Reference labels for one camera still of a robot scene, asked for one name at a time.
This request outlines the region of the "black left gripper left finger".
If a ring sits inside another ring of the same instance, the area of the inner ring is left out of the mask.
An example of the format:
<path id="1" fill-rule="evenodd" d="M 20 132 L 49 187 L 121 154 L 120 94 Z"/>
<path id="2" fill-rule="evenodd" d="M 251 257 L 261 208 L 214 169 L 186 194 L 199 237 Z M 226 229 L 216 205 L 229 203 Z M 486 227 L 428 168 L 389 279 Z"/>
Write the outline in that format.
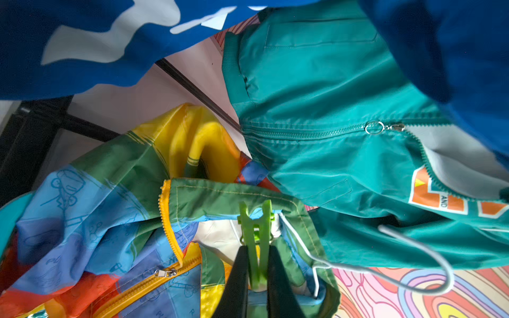
<path id="1" fill-rule="evenodd" d="M 241 246 L 213 318 L 246 318 L 249 285 L 248 248 Z"/>

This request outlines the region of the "blue white red jacket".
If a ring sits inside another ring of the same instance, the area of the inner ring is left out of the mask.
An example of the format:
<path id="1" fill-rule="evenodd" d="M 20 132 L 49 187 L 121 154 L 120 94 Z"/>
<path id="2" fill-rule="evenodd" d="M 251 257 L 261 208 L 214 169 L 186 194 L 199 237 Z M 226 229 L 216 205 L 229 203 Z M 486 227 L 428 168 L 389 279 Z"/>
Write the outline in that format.
<path id="1" fill-rule="evenodd" d="M 2 1 L 1 99 L 136 84 L 159 59 L 266 8 L 307 1 Z M 360 1 L 405 75 L 508 155 L 508 2 Z"/>

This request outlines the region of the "teal green jacket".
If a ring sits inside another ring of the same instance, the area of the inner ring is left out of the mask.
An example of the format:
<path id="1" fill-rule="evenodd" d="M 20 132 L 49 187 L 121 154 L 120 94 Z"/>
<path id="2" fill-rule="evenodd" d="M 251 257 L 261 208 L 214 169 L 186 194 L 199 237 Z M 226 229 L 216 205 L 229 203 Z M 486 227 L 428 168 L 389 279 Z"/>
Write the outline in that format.
<path id="1" fill-rule="evenodd" d="M 225 37 L 252 158 L 332 262 L 508 264 L 508 2 L 320 1 Z"/>

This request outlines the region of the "rainbow patchwork jacket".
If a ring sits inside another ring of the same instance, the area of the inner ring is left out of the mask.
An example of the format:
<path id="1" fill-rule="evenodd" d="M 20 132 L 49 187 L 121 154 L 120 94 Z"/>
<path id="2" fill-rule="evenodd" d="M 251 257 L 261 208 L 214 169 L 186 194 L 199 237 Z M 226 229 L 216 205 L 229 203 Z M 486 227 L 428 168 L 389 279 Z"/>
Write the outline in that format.
<path id="1" fill-rule="evenodd" d="M 239 204 L 272 201 L 278 249 L 305 317 L 341 294 L 315 270 L 304 204 L 280 193 L 204 107 L 184 104 L 51 173 L 1 209 L 2 317 L 212 317 L 241 246 Z M 269 317 L 248 285 L 246 317 Z"/>

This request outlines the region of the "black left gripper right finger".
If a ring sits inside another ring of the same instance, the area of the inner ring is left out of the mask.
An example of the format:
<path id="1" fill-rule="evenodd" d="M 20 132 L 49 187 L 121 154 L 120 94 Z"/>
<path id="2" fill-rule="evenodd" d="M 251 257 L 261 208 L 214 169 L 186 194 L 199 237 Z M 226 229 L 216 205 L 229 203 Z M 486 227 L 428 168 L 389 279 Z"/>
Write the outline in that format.
<path id="1" fill-rule="evenodd" d="M 278 249 L 269 248 L 267 281 L 267 311 L 270 318 L 301 317 L 305 315 L 292 291 Z"/>

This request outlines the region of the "black clothes rack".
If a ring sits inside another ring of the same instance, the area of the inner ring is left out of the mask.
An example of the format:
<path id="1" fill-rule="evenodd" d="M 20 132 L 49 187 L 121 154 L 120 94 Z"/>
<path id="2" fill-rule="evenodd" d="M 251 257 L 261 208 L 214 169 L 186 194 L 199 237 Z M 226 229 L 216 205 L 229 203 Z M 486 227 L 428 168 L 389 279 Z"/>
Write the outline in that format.
<path id="1" fill-rule="evenodd" d="M 108 142 L 119 133 L 68 114 L 71 95 L 23 101 L 1 132 L 1 205 L 32 189 L 60 130 Z"/>

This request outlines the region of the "green clothespin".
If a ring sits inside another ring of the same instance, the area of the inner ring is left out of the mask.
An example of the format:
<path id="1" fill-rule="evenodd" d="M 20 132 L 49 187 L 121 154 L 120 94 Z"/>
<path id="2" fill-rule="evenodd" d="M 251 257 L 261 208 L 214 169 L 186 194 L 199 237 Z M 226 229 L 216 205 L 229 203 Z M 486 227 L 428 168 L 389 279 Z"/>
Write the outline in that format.
<path id="1" fill-rule="evenodd" d="M 272 201 L 266 200 L 261 205 L 262 215 L 253 219 L 245 202 L 239 204 L 240 214 L 237 217 L 241 225 L 241 242 L 247 247 L 249 258 L 249 283 L 251 290 L 262 292 L 267 288 L 269 250 L 273 239 L 271 234 L 274 213 Z"/>

